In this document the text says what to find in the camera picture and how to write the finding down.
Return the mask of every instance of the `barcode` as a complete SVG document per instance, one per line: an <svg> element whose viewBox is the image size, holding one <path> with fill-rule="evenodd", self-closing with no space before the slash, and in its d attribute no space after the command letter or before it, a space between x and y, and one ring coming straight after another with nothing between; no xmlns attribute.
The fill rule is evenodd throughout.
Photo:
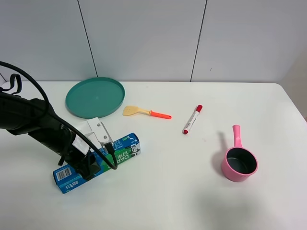
<svg viewBox="0 0 307 230"><path fill-rule="evenodd" d="M56 173L58 181L71 175L71 169L66 168Z"/></svg>

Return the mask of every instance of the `blue carton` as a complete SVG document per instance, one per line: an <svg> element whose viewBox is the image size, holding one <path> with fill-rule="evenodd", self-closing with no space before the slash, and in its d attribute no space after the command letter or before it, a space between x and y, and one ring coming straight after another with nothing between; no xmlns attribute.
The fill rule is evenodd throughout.
<svg viewBox="0 0 307 230"><path fill-rule="evenodd" d="M134 133L130 133L129 135L114 141L113 147L118 164L121 164L141 153L140 141ZM112 156L108 154L103 148L100 149L100 152L106 156L110 162L114 163ZM108 171L110 166L108 166L96 152L93 152L93 154L101 168L101 170L94 176L97 177L100 174ZM86 182L86 180L83 179L80 174L77 173L68 164L53 171L53 177L62 193L67 193Z"/></svg>

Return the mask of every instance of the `orange handle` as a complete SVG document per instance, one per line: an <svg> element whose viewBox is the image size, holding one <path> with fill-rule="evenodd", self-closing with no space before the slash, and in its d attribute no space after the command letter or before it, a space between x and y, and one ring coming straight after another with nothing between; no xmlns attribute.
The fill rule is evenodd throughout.
<svg viewBox="0 0 307 230"><path fill-rule="evenodd" d="M165 119L172 119L172 116L170 115L156 113L156 112L153 112L152 110L150 111L150 116L156 116L156 117L165 118Z"/></svg>

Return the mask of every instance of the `black cable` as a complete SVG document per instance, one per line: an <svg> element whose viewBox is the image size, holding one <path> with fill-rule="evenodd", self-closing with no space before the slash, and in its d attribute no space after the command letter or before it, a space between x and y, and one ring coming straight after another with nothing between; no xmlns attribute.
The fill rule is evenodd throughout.
<svg viewBox="0 0 307 230"><path fill-rule="evenodd" d="M45 100L45 109L44 109L43 113L39 117L35 117L35 119L39 119L39 118L42 118L43 116L45 116L47 114L48 110L49 110L49 100L48 100L46 93L42 89L42 87L29 74L24 72L22 69L20 69L16 66L13 66L9 63L3 62L3 61L0 61L0 66L4 66L6 68L12 69L12 70L20 73L25 78L27 78L38 89L38 91L40 92L40 94L43 96L43 98Z"/></svg>
<svg viewBox="0 0 307 230"><path fill-rule="evenodd" d="M27 74L26 72L24 72L22 69L16 67L16 66L13 66L9 63L6 63L6 62L2 62L0 61L0 65L1 66L4 66L4 67L7 67L9 69L12 69L12 70L15 70L16 72L19 72L20 74L22 74L25 78L27 78L37 89L38 91L42 94L44 100L45 100L45 103L46 103L46 106L45 106L45 109L43 110L42 108L34 105L33 103L30 103L29 104L32 106L32 107L35 107L39 110L43 110L43 114L41 116L39 116L38 118L42 118L43 116L45 116L49 110L49 100L48 100L48 97L45 93L45 91L41 88L41 86L29 75ZM116 160L116 157L115 157L115 151L113 148L107 148L108 150L108 153L112 156L113 158L113 161L114 161L114 165L100 152L100 150L88 139L86 138L86 136L84 136L79 130L77 130L74 126L72 126L71 124L69 124L67 121L63 120L62 118L60 118L59 116L57 115L53 115L53 114L48 114L49 116L53 117L54 119L56 119L57 121L59 121L60 123L62 123L63 125L65 125L67 128L69 128L71 131L73 131L76 135L78 135L83 141L85 141L97 154L99 157L102 158L102 160L104 160L106 162L106 164L108 166L110 166L112 169L117 169L117 166L118 166L118 163L117 163L117 160Z"/></svg>

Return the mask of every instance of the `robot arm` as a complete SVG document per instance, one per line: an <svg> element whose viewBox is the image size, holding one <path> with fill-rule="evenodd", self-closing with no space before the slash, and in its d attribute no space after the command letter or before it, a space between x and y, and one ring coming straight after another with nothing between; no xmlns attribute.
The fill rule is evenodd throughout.
<svg viewBox="0 0 307 230"><path fill-rule="evenodd" d="M4 62L0 62L0 65L23 74L31 82L34 81L37 84L34 79L21 69ZM16 93L19 93L22 87L18 74L11 76L11 88L14 85L15 78L18 83ZM45 92L43 94L45 100L36 98L27 100L14 95L16 93L8 94L4 91L7 90L0 87L0 128L8 130L13 135L28 134L60 155L59 165L62 165L64 161L67 162L85 180L92 179L94 174L100 170L100 166L96 163L96 159L90 150L84 153L73 145L77 136L89 145L112 169L117 168L111 139L110 142L105 144L105 148L112 155L114 165L79 130L55 114L49 101L45 99L47 98Z"/></svg>

